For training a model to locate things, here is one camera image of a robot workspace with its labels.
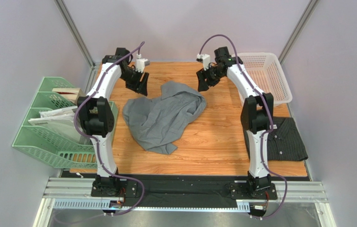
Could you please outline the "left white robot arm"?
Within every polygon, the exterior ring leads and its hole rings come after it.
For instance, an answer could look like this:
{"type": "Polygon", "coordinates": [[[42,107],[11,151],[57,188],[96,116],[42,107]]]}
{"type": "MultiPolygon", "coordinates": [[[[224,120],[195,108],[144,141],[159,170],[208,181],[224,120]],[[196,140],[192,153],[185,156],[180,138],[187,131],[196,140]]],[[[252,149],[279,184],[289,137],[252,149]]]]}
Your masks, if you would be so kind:
{"type": "Polygon", "coordinates": [[[137,52],[133,66],[133,52],[126,48],[117,48],[114,55],[106,55],[101,64],[100,75],[85,97],[79,97],[75,120],[79,120],[81,135],[90,138],[94,145],[97,160],[97,174],[93,183],[95,192],[117,193],[120,191],[121,176],[117,175],[117,165],[113,158],[111,135],[114,130],[115,116],[109,104],[109,98],[116,82],[125,81],[127,89],[147,96],[149,73],[145,67],[149,59],[137,52]]]}

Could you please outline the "grey long sleeve shirt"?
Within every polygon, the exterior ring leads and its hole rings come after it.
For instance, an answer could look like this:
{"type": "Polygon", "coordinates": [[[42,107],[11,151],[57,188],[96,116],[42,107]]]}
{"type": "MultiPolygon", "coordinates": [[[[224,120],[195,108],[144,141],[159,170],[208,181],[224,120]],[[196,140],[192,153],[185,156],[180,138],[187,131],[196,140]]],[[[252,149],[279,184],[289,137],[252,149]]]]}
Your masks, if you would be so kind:
{"type": "Polygon", "coordinates": [[[188,124],[206,108],[205,97],[186,84],[168,81],[161,96],[129,99],[123,107],[123,119],[135,141],[145,150],[170,155],[188,124]]]}

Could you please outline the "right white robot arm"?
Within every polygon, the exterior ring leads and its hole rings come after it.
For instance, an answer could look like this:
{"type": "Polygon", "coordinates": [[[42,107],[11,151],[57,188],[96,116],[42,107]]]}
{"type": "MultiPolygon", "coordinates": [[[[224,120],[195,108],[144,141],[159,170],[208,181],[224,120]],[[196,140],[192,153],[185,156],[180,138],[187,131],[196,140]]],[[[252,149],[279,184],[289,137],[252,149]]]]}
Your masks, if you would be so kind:
{"type": "Polygon", "coordinates": [[[248,138],[250,166],[248,184],[253,191],[266,190],[271,185],[267,165],[268,134],[273,129],[273,102],[271,93],[263,92],[252,80],[241,59],[229,54],[227,47],[214,51],[213,64],[208,54],[197,54],[196,60],[203,68],[197,71],[198,91],[207,91],[217,85],[222,77],[228,77],[244,98],[240,116],[245,137],[248,138]]]}

